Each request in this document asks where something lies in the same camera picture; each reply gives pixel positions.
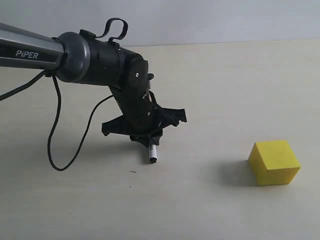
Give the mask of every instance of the tabletop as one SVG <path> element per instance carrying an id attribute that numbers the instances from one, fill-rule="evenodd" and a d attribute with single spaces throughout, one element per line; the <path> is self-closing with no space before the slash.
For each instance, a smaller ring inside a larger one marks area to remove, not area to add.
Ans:
<path id="1" fill-rule="evenodd" d="M 0 238 L 275 240 L 320 237 L 320 39 L 132 47 L 151 89 L 187 123 L 164 129 L 158 162 L 127 136 L 103 136 L 114 99 L 93 117 L 74 164 L 50 166 L 57 108 L 51 78 L 0 102 Z M 1 94 L 38 70 L 0 68 Z M 75 153 L 108 87 L 59 82 L 56 164 Z M 289 185 L 258 187 L 254 142 L 284 139 L 301 169 Z"/>

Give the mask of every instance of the yellow foam block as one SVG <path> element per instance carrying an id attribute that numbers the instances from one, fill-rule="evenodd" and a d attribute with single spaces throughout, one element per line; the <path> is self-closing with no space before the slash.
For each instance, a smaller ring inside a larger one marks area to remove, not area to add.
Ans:
<path id="1" fill-rule="evenodd" d="M 259 186 L 289 184 L 301 167 L 286 140 L 256 142 L 248 161 Z"/>

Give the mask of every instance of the white wall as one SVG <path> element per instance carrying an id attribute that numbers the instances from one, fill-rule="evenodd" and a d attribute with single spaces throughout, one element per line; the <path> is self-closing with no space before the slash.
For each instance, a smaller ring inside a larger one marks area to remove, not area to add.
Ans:
<path id="1" fill-rule="evenodd" d="M 125 46 L 320 37 L 319 0 L 3 0 L 0 22 L 47 36 L 128 21 Z"/>

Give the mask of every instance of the robotic arm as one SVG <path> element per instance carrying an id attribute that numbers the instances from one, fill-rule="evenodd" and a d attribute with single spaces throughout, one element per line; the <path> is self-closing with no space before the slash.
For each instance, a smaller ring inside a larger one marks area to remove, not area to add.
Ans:
<path id="1" fill-rule="evenodd" d="M 113 21 L 123 22 L 121 34 L 107 42 L 97 40 L 108 34 Z M 47 77 L 66 83 L 108 86 L 123 115 L 103 123 L 102 133 L 130 136 L 149 147 L 150 162 L 155 163 L 163 128 L 187 122 L 186 113 L 157 104 L 150 91 L 154 75 L 148 73 L 148 62 L 114 41 L 123 39 L 127 30 L 127 22 L 111 18 L 101 36 L 82 29 L 49 38 L 0 23 L 0 66 L 42 69 Z"/>

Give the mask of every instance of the cable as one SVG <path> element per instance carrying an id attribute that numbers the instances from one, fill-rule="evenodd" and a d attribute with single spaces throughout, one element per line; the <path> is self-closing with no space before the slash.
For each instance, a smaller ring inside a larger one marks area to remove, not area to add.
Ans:
<path id="1" fill-rule="evenodd" d="M 17 93 L 20 93 L 23 90 L 31 87 L 36 81 L 38 81 L 40 78 L 42 78 L 46 73 L 47 73 L 47 71 L 43 70 L 42 72 L 40 72 L 37 76 L 32 78 L 31 81 L 27 82 L 26 84 L 19 86 L 16 89 L 13 89 L 3 95 L 0 95 L 0 101 L 5 100 L 5 99 L 17 94 Z"/>
<path id="2" fill-rule="evenodd" d="M 94 116 L 94 113 L 95 111 L 97 110 L 97 108 L 102 104 L 104 103 L 105 101 L 107 101 L 108 99 L 112 98 L 113 95 L 110 95 L 108 97 L 106 97 L 105 99 L 101 100 L 100 102 L 98 102 L 98 104 L 93 108 L 91 114 L 90 114 L 90 117 L 89 117 L 89 121 L 87 123 L 87 126 L 86 126 L 86 129 L 85 129 L 85 132 L 83 134 L 83 137 L 81 139 L 81 142 L 79 144 L 79 147 L 75 153 L 75 155 L 73 156 L 72 160 L 63 168 L 59 168 L 55 165 L 55 163 L 53 162 L 52 160 L 52 156 L 51 156 L 51 140 L 52 140 L 52 137 L 54 135 L 54 132 L 56 130 L 56 127 L 57 127 L 57 124 L 58 124 L 58 121 L 59 121 L 59 117 L 60 117 L 60 112 L 61 112 L 61 92 L 60 92 L 60 89 L 59 89 L 59 85 L 58 85 L 58 81 L 57 81 L 57 78 L 55 75 L 52 76 L 52 79 L 53 79 L 53 84 L 54 84 L 54 87 L 55 87 L 55 90 L 56 90 L 56 95 L 58 97 L 58 104 L 57 104 L 57 109 L 56 109 L 56 115 L 55 115 L 55 119 L 54 119 L 54 122 L 53 122 L 53 126 L 52 126 L 52 129 L 50 131 L 50 134 L 49 134 L 49 137 L 48 137 L 48 142 L 47 142 L 47 153 L 48 153 L 48 158 L 49 158 L 49 162 L 51 164 L 51 166 L 57 170 L 57 171 L 64 171 L 66 170 L 67 168 L 69 168 L 71 166 L 71 164 L 76 160 L 80 150 L 81 150 L 81 147 L 82 147 L 82 144 L 84 143 L 84 140 L 87 136 L 87 133 L 89 131 L 89 127 L 90 127 L 90 124 L 91 124 L 91 120 L 92 120 L 92 117 Z"/>

